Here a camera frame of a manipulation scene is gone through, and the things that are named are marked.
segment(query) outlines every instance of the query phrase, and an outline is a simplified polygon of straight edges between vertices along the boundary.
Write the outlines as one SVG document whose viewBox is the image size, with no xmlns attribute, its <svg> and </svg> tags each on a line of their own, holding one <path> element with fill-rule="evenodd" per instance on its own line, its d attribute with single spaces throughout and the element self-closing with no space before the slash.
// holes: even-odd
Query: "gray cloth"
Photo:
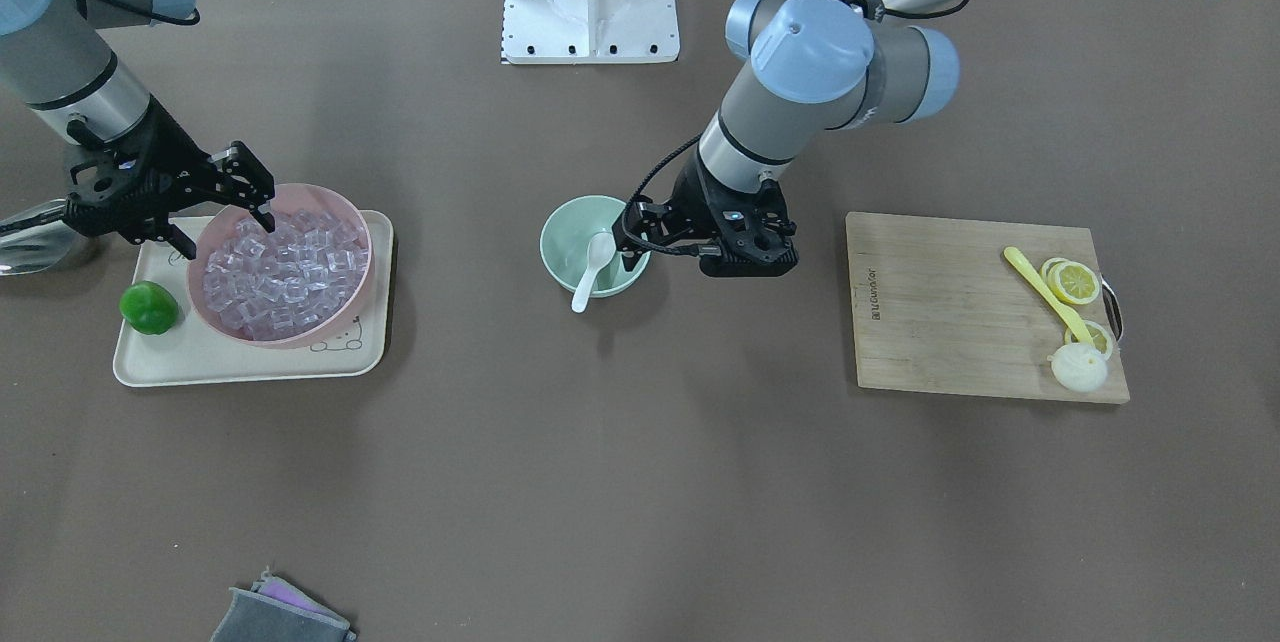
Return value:
<svg viewBox="0 0 1280 642">
<path fill-rule="evenodd" d="M 285 591 L 284 595 L 278 593 L 280 590 Z M 297 597 L 305 601 L 298 606 L 260 591 L 271 591 L 291 601 Z M 333 610 L 266 573 L 253 583 L 252 591 L 232 588 L 232 606 L 210 642 L 356 642 L 356 633 L 351 623 Z"/>
</svg>

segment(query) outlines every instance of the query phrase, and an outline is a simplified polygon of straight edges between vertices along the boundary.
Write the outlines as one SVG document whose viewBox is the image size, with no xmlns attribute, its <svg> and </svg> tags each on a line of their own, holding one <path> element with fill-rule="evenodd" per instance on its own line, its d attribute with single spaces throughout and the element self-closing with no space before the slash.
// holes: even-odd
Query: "wooden cutting board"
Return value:
<svg viewBox="0 0 1280 642">
<path fill-rule="evenodd" d="M 859 386 L 1129 402 L 1119 352 L 1097 391 L 1071 393 L 1053 379 L 1047 358 L 1064 326 L 1001 256 L 1015 246 L 1037 267 L 1065 256 L 1102 272 L 1088 229 L 861 212 L 845 229 Z M 1107 326 L 1102 297 L 1076 309 Z"/>
</svg>

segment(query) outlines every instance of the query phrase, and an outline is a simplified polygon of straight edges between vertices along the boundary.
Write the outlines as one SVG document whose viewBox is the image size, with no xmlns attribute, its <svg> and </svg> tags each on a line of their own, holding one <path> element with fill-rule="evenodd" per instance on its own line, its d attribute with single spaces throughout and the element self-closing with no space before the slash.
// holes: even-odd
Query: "yellow knife handle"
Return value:
<svg viewBox="0 0 1280 642">
<path fill-rule="evenodd" d="M 1030 261 L 1027 254 L 1023 253 L 1018 247 L 1005 247 L 1005 260 L 1011 265 L 1012 269 L 1025 279 L 1028 285 L 1033 286 L 1048 303 L 1050 308 L 1059 315 L 1066 327 L 1070 329 L 1071 335 L 1079 341 L 1091 341 L 1093 336 L 1089 335 L 1089 329 L 1084 326 L 1084 320 L 1080 318 L 1078 311 L 1069 308 L 1053 295 L 1048 285 L 1041 279 L 1039 274 L 1032 267 Z"/>
</svg>

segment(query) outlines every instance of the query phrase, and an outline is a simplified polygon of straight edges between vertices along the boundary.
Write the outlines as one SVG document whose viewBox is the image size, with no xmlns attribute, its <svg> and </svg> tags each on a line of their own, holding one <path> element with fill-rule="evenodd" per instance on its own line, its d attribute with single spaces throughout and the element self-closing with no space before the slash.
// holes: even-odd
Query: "cartoon drawing on tray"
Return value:
<svg viewBox="0 0 1280 642">
<path fill-rule="evenodd" d="M 347 327 L 347 331 L 337 338 L 316 341 L 315 345 L 310 347 L 311 352 L 347 352 L 365 347 L 365 326 L 362 326 L 358 317 L 352 320 L 352 322 L 355 322 L 355 327 Z"/>
</svg>

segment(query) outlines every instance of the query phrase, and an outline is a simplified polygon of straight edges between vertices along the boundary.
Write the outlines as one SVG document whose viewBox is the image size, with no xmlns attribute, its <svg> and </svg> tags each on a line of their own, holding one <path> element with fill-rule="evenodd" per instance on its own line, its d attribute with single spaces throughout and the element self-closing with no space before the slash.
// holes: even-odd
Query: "bowl of ice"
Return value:
<svg viewBox="0 0 1280 642">
<path fill-rule="evenodd" d="M 187 294 L 205 324 L 246 345 L 292 349 L 332 338 L 372 286 L 369 226 L 316 185 L 276 185 L 275 231 L 228 206 L 196 240 Z"/>
</svg>

